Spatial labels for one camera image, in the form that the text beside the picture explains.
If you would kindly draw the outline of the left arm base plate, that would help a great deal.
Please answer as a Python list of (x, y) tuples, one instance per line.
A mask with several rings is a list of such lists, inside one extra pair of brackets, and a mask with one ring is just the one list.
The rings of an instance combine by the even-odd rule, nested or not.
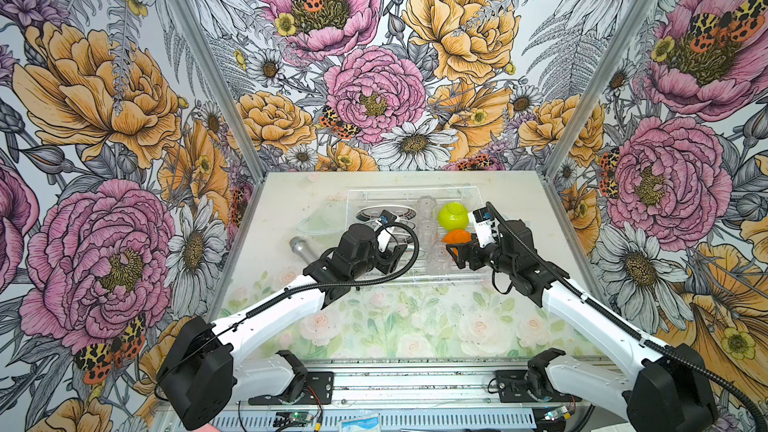
[(267, 405), (330, 405), (333, 398), (335, 374), (329, 371), (309, 371), (294, 379), (285, 392), (277, 396), (262, 395), (249, 398), (251, 406)]

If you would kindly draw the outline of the small circuit board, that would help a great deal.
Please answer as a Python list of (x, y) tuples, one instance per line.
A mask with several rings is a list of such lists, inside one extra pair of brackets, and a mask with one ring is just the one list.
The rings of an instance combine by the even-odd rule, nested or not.
[(315, 416), (306, 411), (280, 411), (273, 420), (273, 426), (277, 429), (290, 427), (305, 427), (313, 425)]

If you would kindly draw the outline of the lime green bowl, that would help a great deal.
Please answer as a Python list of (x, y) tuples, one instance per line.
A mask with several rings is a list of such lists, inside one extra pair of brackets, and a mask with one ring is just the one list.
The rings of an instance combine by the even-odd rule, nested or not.
[(441, 207), (437, 221), (446, 231), (465, 230), (470, 223), (469, 211), (460, 202), (449, 202)]

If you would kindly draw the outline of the clear glass near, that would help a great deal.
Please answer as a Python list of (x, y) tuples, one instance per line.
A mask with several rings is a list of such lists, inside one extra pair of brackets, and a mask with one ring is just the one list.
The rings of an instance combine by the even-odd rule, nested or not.
[(425, 270), (430, 274), (444, 274), (452, 270), (453, 259), (447, 251), (446, 244), (439, 242), (431, 246), (427, 252)]

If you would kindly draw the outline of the clear glass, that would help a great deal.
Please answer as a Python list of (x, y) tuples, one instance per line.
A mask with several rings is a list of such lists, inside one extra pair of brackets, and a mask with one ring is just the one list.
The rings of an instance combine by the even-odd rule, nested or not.
[(439, 241), (439, 227), (435, 221), (420, 221), (416, 224), (420, 247), (430, 249)]
[(431, 246), (427, 252), (425, 270), (430, 274), (444, 274), (452, 270), (453, 259), (447, 251), (446, 244), (439, 242)]
[(437, 201), (430, 195), (423, 195), (416, 201), (416, 218), (419, 221), (434, 221)]

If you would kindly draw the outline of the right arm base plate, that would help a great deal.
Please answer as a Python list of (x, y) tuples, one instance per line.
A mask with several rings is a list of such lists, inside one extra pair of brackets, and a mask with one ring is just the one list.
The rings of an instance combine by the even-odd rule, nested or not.
[(554, 391), (538, 390), (528, 378), (528, 372), (522, 369), (496, 370), (493, 378), (488, 382), (486, 390), (490, 394), (496, 394), (501, 403), (576, 403), (582, 399), (571, 394), (562, 394)]

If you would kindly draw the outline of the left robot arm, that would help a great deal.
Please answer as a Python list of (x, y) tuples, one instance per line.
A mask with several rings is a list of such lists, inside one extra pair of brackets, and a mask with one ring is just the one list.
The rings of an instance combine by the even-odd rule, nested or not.
[(213, 322), (196, 316), (185, 323), (158, 370), (156, 394), (188, 431), (207, 425), (231, 401), (257, 396), (295, 400), (306, 369), (292, 353), (280, 351), (253, 367), (244, 366), (245, 359), (351, 290), (402, 277), (417, 262), (419, 249), (415, 231), (406, 224), (350, 226), (337, 246), (257, 304)]

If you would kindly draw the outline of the orange bowl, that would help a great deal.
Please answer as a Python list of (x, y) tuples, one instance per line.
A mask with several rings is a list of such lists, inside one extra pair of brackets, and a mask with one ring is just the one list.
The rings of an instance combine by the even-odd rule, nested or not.
[(470, 243), (473, 240), (472, 234), (464, 229), (454, 229), (445, 234), (442, 242), (449, 245), (460, 245)]

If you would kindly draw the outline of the clear glass far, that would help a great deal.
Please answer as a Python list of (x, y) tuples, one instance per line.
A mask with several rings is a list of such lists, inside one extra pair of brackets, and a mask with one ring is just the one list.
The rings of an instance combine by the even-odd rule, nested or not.
[(430, 195), (423, 195), (416, 201), (416, 218), (419, 221), (434, 221), (437, 201)]

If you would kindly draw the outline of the clear glass middle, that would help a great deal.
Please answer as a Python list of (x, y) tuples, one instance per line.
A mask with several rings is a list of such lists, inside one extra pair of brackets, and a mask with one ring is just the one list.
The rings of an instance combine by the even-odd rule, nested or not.
[(439, 241), (439, 227), (435, 221), (420, 221), (416, 224), (420, 247), (430, 249)]

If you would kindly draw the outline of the pink wooden plate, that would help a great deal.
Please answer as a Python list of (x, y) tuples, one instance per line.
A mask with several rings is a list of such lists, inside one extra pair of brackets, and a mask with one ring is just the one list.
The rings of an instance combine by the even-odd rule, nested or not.
[(392, 217), (393, 219), (411, 220), (416, 215), (416, 210), (410, 206), (389, 204), (363, 207), (357, 212), (356, 219), (361, 222), (376, 221), (382, 217), (386, 219)]

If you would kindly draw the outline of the aluminium frame rail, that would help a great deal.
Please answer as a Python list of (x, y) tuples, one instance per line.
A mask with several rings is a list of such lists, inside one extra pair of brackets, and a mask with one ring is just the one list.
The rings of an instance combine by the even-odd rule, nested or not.
[[(585, 362), (611, 372), (616, 367), (607, 362)], [(323, 417), (323, 429), (330, 430), (353, 412), (379, 414), (384, 428), (416, 427), (424, 430), (449, 430), (463, 425), (480, 428), (534, 428), (537, 409), (576, 403), (501, 403), (496, 394), (487, 392), (496, 370), (522, 369), (528, 362), (479, 361), (476, 363), (392, 362), (308, 364), (309, 371), (335, 374), (330, 405), (251, 406), (248, 400), (231, 401), (207, 425), (222, 419), (219, 430), (265, 431), (272, 429), (272, 417), (280, 411), (306, 408)], [(188, 431), (170, 407), (157, 431)]]

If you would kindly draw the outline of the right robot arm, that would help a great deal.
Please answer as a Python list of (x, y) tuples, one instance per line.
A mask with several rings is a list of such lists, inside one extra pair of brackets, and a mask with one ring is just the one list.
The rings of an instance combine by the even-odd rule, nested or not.
[(585, 399), (628, 421), (636, 431), (704, 431), (718, 419), (701, 357), (671, 347), (605, 308), (555, 263), (535, 250), (522, 221), (486, 220), (470, 241), (449, 244), (460, 269), (488, 267), (508, 287), (583, 335), (616, 366), (611, 372), (550, 348), (528, 362), (529, 394)]

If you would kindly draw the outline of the grey metal cylinder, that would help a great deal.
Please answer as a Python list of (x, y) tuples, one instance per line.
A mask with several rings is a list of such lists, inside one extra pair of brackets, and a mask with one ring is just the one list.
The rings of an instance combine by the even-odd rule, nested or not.
[(309, 243), (302, 237), (296, 236), (291, 238), (289, 246), (291, 251), (301, 258), (307, 265), (316, 261), (319, 257), (319, 255), (312, 250)]

